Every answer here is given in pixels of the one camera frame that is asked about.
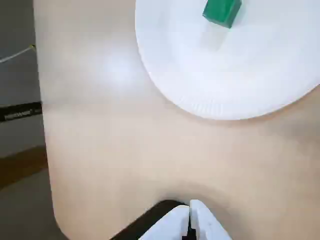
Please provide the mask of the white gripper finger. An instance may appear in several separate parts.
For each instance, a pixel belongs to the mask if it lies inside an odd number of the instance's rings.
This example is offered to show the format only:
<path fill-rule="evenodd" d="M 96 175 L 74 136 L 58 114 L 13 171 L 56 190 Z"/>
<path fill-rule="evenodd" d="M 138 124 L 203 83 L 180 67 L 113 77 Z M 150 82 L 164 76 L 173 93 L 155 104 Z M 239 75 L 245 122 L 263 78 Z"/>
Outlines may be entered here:
<path fill-rule="evenodd" d="M 231 240 L 228 232 L 216 219 L 210 209 L 200 200 L 192 199 L 190 227 L 195 230 L 197 240 Z"/>
<path fill-rule="evenodd" d="M 151 226 L 139 240 L 181 240 L 188 235 L 190 207 L 179 205 Z"/>

